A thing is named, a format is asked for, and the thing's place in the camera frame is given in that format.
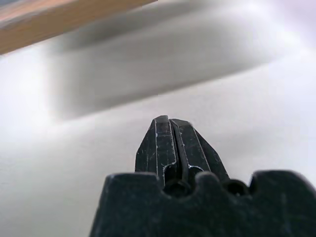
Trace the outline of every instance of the black plastic object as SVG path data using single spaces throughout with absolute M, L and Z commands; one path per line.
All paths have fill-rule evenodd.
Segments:
M 136 173 L 108 176 L 91 237 L 316 237 L 316 192 L 299 174 L 228 177 L 187 122 L 153 120 Z

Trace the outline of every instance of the wooden strip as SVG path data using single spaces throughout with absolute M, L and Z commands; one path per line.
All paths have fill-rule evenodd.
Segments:
M 0 7 L 0 54 L 155 0 L 22 0 Z

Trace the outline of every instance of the wooden edge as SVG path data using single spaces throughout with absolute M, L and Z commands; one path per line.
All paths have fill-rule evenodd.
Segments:
M 156 0 L 24 0 L 0 8 L 0 55 Z

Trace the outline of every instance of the black plastic part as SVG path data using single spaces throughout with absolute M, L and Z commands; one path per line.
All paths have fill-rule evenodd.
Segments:
M 135 169 L 107 177 L 90 237 L 316 237 L 308 181 L 290 171 L 255 172 L 250 187 L 229 179 L 188 122 L 153 120 Z

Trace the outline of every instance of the white surface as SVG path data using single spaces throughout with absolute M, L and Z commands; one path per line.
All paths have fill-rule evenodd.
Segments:
M 293 169 L 315 185 L 307 45 L 258 3 L 163 1 L 5 55 L 0 235 L 88 236 L 105 176 L 133 171 L 163 114 L 191 121 L 234 178 Z

